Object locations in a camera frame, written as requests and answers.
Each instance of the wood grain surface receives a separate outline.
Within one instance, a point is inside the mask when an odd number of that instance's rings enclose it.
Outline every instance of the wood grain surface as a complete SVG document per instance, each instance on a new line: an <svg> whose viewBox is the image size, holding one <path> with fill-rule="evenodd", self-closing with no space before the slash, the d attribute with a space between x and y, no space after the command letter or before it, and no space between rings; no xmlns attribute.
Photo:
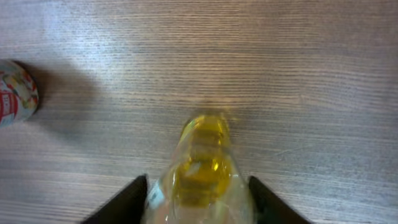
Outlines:
<svg viewBox="0 0 398 224"><path fill-rule="evenodd" d="M0 130L0 223L75 223L168 166L194 111L315 223L398 223L398 1L0 0L41 107Z"/></svg>

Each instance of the can label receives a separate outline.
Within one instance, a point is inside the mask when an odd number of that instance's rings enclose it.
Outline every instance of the can label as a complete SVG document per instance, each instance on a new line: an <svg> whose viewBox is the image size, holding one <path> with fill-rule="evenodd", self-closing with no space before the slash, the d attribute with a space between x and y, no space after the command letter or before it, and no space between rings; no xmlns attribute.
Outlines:
<svg viewBox="0 0 398 224"><path fill-rule="evenodd" d="M14 62L0 60L0 128L27 119L38 100L32 77Z"/></svg>

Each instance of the yellow liquid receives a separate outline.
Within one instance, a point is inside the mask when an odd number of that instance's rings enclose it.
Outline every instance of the yellow liquid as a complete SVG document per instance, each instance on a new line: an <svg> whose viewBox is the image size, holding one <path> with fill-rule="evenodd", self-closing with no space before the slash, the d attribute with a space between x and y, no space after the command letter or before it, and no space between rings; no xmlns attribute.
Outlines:
<svg viewBox="0 0 398 224"><path fill-rule="evenodd" d="M222 196L229 186L231 161L228 126L223 118L202 115L183 129L188 157L173 174L173 198L188 207L205 207Z"/></svg>

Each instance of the plastic bottle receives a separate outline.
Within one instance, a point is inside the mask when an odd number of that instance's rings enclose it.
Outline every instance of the plastic bottle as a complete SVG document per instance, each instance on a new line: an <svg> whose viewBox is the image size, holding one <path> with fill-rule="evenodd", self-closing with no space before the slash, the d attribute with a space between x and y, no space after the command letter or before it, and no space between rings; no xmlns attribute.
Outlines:
<svg viewBox="0 0 398 224"><path fill-rule="evenodd" d="M183 128L173 163L147 197L142 224L252 224L254 205L229 151L220 115L201 115Z"/></svg>

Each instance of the black object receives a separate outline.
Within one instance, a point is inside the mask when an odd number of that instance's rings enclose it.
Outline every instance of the black object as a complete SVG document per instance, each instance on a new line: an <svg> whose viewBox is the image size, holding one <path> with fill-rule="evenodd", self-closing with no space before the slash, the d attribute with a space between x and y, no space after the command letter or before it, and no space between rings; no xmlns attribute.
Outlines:
<svg viewBox="0 0 398 224"><path fill-rule="evenodd" d="M255 177L249 189L257 207L257 224L309 223ZM144 214L147 179L137 177L82 224L139 224Z"/></svg>

